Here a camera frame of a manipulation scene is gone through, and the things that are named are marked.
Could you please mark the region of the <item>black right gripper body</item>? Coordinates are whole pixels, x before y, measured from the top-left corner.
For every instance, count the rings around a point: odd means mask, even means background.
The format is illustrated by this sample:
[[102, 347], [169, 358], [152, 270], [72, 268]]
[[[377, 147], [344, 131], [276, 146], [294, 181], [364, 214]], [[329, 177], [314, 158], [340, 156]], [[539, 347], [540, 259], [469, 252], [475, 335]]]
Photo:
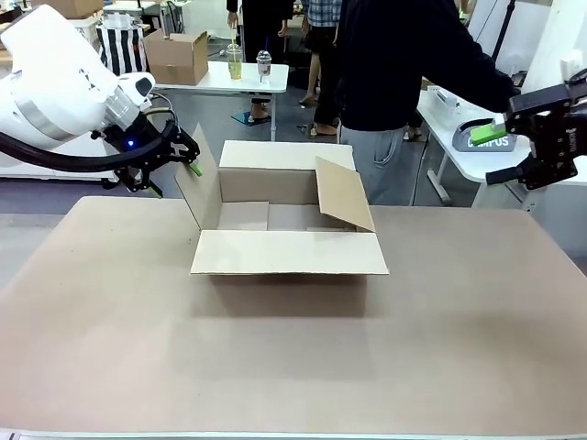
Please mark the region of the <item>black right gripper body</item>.
[[512, 97], [506, 131], [530, 141], [531, 152], [516, 166], [528, 189], [576, 176], [574, 160], [586, 154], [586, 86], [558, 84]]

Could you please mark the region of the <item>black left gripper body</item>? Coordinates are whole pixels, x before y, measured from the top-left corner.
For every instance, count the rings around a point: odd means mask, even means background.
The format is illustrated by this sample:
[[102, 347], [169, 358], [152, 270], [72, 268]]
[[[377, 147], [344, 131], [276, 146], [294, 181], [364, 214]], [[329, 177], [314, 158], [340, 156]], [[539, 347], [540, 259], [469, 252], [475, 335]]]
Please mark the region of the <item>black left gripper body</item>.
[[92, 140], [103, 140], [116, 153], [97, 159], [96, 164], [91, 166], [91, 172], [112, 171], [123, 184], [123, 169], [134, 168], [149, 170], [152, 179], [156, 170], [172, 163], [168, 160], [170, 143], [165, 137], [174, 129], [182, 129], [174, 112], [170, 115], [162, 130], [156, 128], [145, 114], [139, 114], [126, 130], [110, 126], [92, 131]]

